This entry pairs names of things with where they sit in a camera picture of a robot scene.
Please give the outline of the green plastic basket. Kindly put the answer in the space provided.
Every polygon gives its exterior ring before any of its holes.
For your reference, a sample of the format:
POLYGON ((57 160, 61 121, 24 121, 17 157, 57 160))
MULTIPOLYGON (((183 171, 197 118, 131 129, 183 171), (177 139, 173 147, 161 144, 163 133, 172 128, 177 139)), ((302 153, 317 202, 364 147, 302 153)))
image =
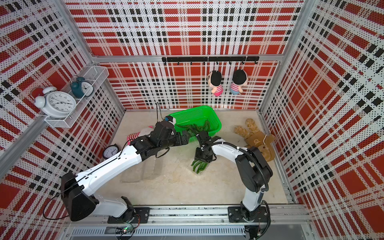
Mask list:
POLYGON ((222 123, 216 112, 209 106, 200 106, 170 114, 176 119, 175 129, 182 133, 187 131, 190 134, 189 142, 197 140, 196 134, 191 129, 205 130, 209 136, 214 136, 222 128, 222 123))

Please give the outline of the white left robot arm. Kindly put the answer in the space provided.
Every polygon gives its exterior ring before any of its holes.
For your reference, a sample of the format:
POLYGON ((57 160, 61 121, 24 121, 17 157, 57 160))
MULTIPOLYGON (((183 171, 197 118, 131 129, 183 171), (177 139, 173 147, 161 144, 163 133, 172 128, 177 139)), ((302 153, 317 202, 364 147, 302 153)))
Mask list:
POLYGON ((173 123, 158 122, 148 135, 132 140, 104 162, 76 175, 65 174, 62 177, 60 196, 70 220, 77 222, 90 215, 109 216, 117 223, 132 220, 136 212, 128 198, 108 199, 98 195, 98 189, 128 168, 157 155, 159 151, 187 145, 189 139, 189 133, 177 132, 173 123))

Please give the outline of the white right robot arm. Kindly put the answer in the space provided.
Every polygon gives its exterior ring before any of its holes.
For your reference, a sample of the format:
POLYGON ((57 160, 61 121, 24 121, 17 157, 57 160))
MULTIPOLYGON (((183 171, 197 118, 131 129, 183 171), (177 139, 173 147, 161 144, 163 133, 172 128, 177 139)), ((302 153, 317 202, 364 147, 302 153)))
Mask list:
POLYGON ((239 212, 233 213, 230 221, 268 220, 270 216, 263 195, 269 190, 273 171, 261 151, 256 147, 240 148, 218 136, 212 138, 206 131, 199 132, 196 138, 200 146, 195 151, 193 172, 202 173, 211 162, 221 156, 236 164, 242 183, 246 187, 239 212))

